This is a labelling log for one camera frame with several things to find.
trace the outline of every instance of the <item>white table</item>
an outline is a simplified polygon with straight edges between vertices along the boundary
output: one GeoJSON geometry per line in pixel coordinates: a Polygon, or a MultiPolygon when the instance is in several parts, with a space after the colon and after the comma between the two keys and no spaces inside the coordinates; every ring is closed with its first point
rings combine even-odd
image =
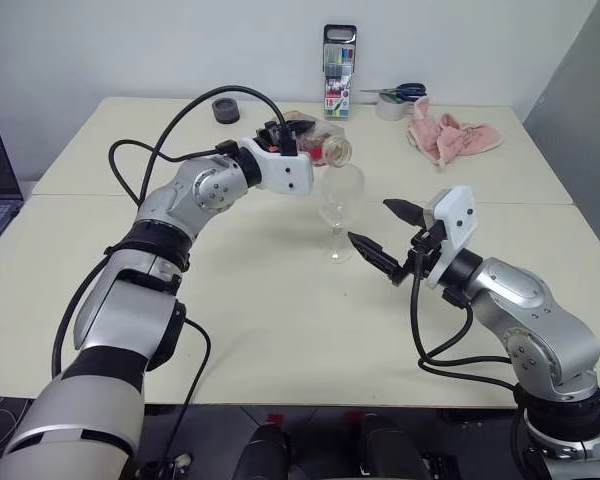
{"type": "MultiPolygon", "coordinates": [[[[600,243],[578,210],[479,205],[477,213],[480,226],[470,248],[535,271],[600,340],[600,243]]],[[[5,231],[0,395],[35,397],[44,387],[55,329],[72,292],[133,216],[133,204],[120,196],[34,195],[5,231]]],[[[364,204],[353,230],[400,259],[414,233],[377,202],[364,204]]],[[[409,282],[392,287],[357,255],[342,265],[326,263],[321,242],[327,231],[311,198],[260,191],[203,231],[178,295],[213,341],[195,402],[513,404],[503,389],[419,371],[406,319],[409,282]]],[[[422,334],[429,346],[464,320],[440,295],[422,292],[422,334]]],[[[74,356],[70,340],[65,365],[74,356]]],[[[180,402],[203,351],[200,336],[185,329],[173,359],[147,375],[147,400],[180,402]]],[[[478,353],[503,352],[476,324],[453,354],[478,353]]],[[[514,381],[506,365],[466,370],[514,381]]]]}
{"type": "MultiPolygon", "coordinates": [[[[109,171],[107,153],[113,142],[133,138],[154,145],[186,100],[107,98],[42,178],[34,194],[124,195],[109,171]]],[[[226,139],[253,137],[272,116],[261,102],[239,102],[241,119],[220,125],[207,102],[188,114],[173,131],[165,153],[177,156],[206,150],[226,139]]],[[[301,110],[321,117],[316,103],[280,104],[283,111],[301,110]]],[[[507,107],[434,107],[438,117],[451,112],[465,122],[486,122],[499,129],[505,142],[495,150],[461,157],[444,169],[431,164],[409,145],[406,120],[387,122],[375,116],[374,107],[356,105],[352,117],[340,122],[353,144],[353,162],[366,176],[369,200],[409,198],[426,202],[436,192],[454,185],[471,185],[480,202],[571,204],[571,197],[507,107]]],[[[119,150],[120,170],[139,190],[148,152],[137,147],[119,150]]],[[[173,177],[177,166],[158,161],[152,186],[173,177]]]]}

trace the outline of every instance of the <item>gray floor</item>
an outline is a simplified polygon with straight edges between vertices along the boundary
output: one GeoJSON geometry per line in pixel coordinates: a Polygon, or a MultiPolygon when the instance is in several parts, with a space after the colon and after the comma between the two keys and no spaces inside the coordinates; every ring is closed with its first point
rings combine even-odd
{"type": "MultiPolygon", "coordinates": [[[[195,406],[190,407],[174,442],[172,454],[195,456],[190,479],[231,479],[242,448],[258,425],[271,414],[284,417],[289,434],[292,480],[357,476],[351,443],[352,418],[359,412],[376,412],[393,419],[412,435],[421,452],[444,452],[457,457],[464,480],[520,479],[509,451],[510,412],[501,418],[462,417],[478,411],[407,408],[195,406]]],[[[142,433],[140,460],[160,457],[175,414],[147,417],[142,433]]]]}

